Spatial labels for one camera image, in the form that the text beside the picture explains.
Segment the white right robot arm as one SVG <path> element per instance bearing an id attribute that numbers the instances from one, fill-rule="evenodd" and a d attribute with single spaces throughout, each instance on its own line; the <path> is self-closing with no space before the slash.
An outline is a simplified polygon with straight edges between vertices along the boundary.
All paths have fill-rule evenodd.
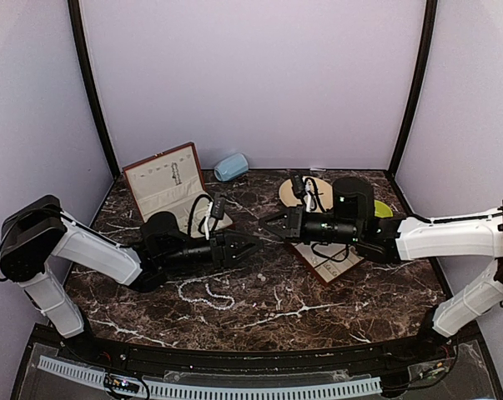
<path id="1" fill-rule="evenodd" d="M 426 362 L 442 343 L 495 305 L 503 308 L 503 201 L 499 207 L 454 217 L 377 217 L 372 185 L 357 177 L 332 184 L 332 208 L 303 205 L 262 217 L 259 225 L 291 243 L 344 244 L 373 263 L 422 258 L 489 258 L 488 266 L 450 299 L 430 309 L 410 343 L 410 355 Z"/>

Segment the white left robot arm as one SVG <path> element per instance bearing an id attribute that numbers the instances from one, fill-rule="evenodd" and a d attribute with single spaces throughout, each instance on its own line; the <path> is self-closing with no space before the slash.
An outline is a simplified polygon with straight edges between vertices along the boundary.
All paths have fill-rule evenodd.
<path id="1" fill-rule="evenodd" d="M 101 343 L 87 333 L 88 323 L 51 271 L 49 258 L 69 260 L 135 292 L 150 293 L 187 266 L 230 269 L 263 247 L 258 237 L 228 228 L 191 237 L 167 211 L 151 216 L 140 233 L 141 241 L 131 245 L 115 242 L 63 211 L 57 197 L 46 195 L 3 222 L 0 282 L 21 287 L 58 334 L 70 339 L 70 351 L 84 363 L 95 363 L 102 356 Z"/>

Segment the red earring tray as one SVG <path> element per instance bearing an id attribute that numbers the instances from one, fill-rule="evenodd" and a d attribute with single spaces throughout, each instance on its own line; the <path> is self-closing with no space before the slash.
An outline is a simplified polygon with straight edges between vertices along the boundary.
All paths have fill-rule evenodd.
<path id="1" fill-rule="evenodd" d="M 353 246 L 350 246 L 349 254 L 346 255 L 343 244 L 316 246 L 314 251 L 310 245 L 303 243 L 288 243 L 286 247 L 326 287 L 337 281 L 343 273 L 364 261 Z"/>

